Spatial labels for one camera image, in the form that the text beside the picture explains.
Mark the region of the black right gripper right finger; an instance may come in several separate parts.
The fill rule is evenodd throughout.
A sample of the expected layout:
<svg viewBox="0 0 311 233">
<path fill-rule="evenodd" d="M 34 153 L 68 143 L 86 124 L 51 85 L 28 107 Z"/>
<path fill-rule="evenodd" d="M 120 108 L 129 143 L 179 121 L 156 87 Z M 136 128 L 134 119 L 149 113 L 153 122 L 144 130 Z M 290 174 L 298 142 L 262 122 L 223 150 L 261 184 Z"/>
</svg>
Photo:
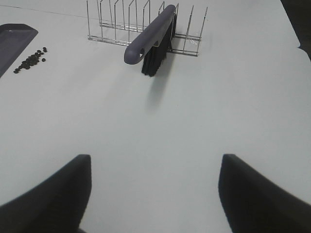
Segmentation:
<svg viewBox="0 0 311 233">
<path fill-rule="evenodd" d="M 285 191 L 234 154 L 222 157 L 218 192 L 234 233 L 309 233 L 310 204 Z"/>
</svg>

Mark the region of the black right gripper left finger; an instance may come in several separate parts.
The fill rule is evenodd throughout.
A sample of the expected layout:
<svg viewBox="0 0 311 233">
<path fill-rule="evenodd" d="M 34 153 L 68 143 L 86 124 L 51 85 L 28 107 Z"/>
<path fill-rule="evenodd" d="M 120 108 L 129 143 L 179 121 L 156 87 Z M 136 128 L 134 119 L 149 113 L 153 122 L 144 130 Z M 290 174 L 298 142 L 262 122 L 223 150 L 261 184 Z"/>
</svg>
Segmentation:
<svg viewBox="0 0 311 233">
<path fill-rule="evenodd" d="M 1 205 L 2 233 L 82 233 L 91 193 L 91 157 L 80 154 L 45 181 Z"/>
</svg>

